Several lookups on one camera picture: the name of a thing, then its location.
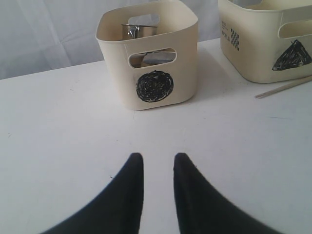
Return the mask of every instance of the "metal cup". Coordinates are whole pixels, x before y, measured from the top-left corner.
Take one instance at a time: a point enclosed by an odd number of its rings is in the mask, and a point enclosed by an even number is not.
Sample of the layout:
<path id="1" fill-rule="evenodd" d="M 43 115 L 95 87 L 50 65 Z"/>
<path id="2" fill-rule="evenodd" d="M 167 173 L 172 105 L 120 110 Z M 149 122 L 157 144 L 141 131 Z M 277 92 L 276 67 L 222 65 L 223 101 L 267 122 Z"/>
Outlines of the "metal cup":
<path id="1" fill-rule="evenodd" d="M 137 39 L 157 34 L 157 26 L 122 24 L 122 39 Z"/>

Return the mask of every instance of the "white tabletop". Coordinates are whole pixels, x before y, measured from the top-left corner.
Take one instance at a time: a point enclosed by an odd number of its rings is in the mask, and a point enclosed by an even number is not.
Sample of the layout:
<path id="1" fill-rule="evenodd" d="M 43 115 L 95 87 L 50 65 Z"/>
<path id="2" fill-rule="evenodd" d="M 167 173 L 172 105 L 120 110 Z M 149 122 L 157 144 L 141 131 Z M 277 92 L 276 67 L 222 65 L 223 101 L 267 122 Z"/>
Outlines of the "white tabletop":
<path id="1" fill-rule="evenodd" d="M 142 234 L 178 234 L 173 162 L 186 152 L 236 206 L 286 234 L 312 230 L 312 82 L 246 81 L 219 39 L 201 42 L 191 100 L 125 109 L 104 61 L 0 81 L 0 233 L 36 234 L 144 157 Z"/>

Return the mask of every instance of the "white fabric background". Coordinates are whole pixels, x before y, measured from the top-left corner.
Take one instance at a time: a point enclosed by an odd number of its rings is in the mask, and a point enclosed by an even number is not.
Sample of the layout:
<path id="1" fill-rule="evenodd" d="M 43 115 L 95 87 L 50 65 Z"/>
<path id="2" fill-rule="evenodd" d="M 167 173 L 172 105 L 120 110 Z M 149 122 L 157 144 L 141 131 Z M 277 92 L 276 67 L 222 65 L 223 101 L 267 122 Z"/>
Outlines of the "white fabric background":
<path id="1" fill-rule="evenodd" d="M 0 79 L 102 60 L 102 14 L 148 1 L 0 0 Z M 199 18 L 199 41 L 219 37 L 217 0 L 182 1 Z"/>

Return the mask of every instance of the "chopstick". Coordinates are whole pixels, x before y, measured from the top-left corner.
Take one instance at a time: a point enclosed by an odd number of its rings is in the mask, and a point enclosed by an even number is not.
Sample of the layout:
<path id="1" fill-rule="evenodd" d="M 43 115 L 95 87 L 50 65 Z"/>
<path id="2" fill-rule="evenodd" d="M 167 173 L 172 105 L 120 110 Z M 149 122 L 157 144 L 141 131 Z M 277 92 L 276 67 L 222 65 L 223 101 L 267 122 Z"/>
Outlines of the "chopstick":
<path id="1" fill-rule="evenodd" d="M 298 86 L 300 84 L 304 84 L 304 83 L 307 83 L 309 81 L 312 80 L 312 76 L 310 77 L 305 77 L 305 78 L 302 78 L 302 79 L 299 79 L 299 80 L 296 80 L 290 84 L 286 84 L 286 85 L 283 85 L 282 87 L 279 87 L 279 88 L 276 88 L 276 89 L 273 89 L 273 90 L 270 90 L 270 91 L 267 91 L 265 93 L 262 93 L 262 94 L 259 94 L 259 95 L 256 95 L 254 96 L 255 98 L 265 98 L 267 96 L 270 96 L 272 94 L 276 94 L 278 92 L 281 92 L 283 90 L 286 90 L 286 89 L 290 89 L 290 88 L 293 88 L 295 86 Z"/>

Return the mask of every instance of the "cream-colored bin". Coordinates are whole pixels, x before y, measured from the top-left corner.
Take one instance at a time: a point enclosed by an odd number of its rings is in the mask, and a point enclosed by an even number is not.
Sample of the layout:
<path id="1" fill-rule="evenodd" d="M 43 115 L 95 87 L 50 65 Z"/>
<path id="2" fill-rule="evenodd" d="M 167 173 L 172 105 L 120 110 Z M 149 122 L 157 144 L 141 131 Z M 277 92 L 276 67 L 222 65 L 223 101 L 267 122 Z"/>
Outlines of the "cream-colored bin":
<path id="1" fill-rule="evenodd" d="M 311 0 L 263 0 L 245 8 L 218 0 L 218 6 L 221 49 L 245 79 L 272 83 L 312 75 Z"/>
<path id="2" fill-rule="evenodd" d="M 157 35 L 121 40 L 121 24 L 128 23 L 131 17 L 146 14 L 159 15 Z M 171 105 L 186 101 L 195 94 L 197 22 L 197 16 L 179 0 L 159 0 L 122 7 L 103 15 L 97 29 L 97 40 L 119 96 L 127 108 L 143 110 Z M 131 55 L 166 48 L 176 51 L 174 61 L 140 68 L 134 68 L 129 63 Z M 160 72 L 166 76 L 165 83 L 156 80 Z M 144 77 L 151 83 L 142 82 Z M 147 90 L 153 95 L 157 93 L 157 97 L 149 98 Z"/>

